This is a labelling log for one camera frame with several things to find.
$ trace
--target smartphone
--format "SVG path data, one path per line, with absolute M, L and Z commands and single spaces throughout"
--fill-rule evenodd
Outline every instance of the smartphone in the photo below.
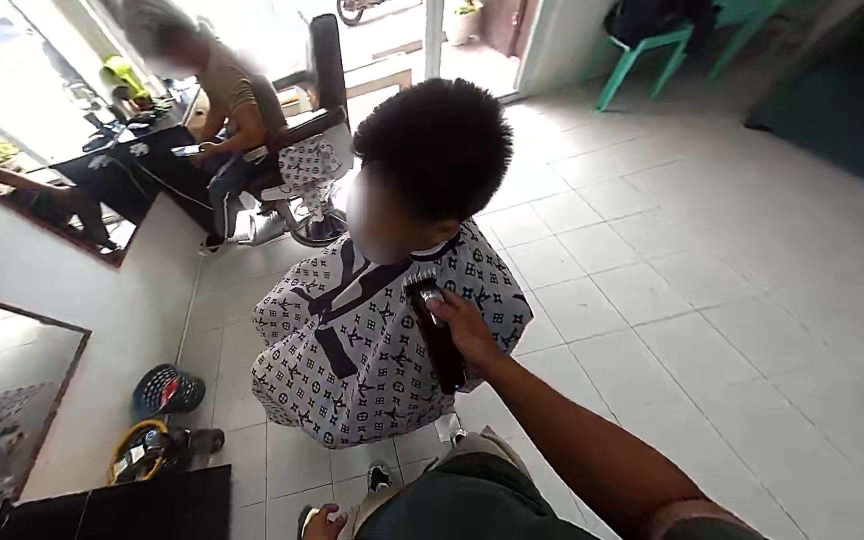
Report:
M 172 149 L 172 155 L 176 158 L 188 158 L 202 153 L 202 147 L 198 144 L 190 144 L 188 146 L 176 146 Z

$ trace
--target jeans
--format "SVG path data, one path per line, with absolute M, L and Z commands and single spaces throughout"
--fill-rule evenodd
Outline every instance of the jeans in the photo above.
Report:
M 245 210 L 239 194 L 258 174 L 258 165 L 267 159 L 268 156 L 248 162 L 242 153 L 224 153 L 210 157 L 203 164 L 205 171 L 214 171 L 208 183 L 208 198 L 215 212 L 215 232 L 223 239 L 235 234 L 235 216 Z

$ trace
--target potted plant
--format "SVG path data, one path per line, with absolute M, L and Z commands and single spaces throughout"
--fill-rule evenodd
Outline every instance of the potted plant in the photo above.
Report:
M 462 45 L 479 33 L 479 16 L 482 14 L 482 3 L 475 0 L 462 0 L 462 5 L 455 8 L 455 15 L 445 30 L 448 42 Z

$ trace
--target dark green shirt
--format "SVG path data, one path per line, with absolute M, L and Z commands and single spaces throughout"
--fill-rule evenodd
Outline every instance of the dark green shirt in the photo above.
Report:
M 362 524 L 361 540 L 597 540 L 556 517 L 536 486 L 508 461 L 489 453 L 448 460 L 402 489 Z M 728 521 L 692 519 L 665 535 L 672 539 L 761 538 Z

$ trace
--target hair clipper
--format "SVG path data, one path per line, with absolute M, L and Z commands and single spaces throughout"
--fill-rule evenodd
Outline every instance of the hair clipper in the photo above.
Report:
M 466 363 L 462 352 L 452 343 L 452 333 L 446 321 L 429 311 L 426 302 L 436 299 L 443 302 L 442 289 L 436 284 L 435 268 L 422 270 L 412 276 L 402 279 L 402 288 L 409 298 L 412 311 L 415 312 L 415 322 L 418 333 L 425 341 L 438 387 L 443 394 L 452 395 L 466 384 Z

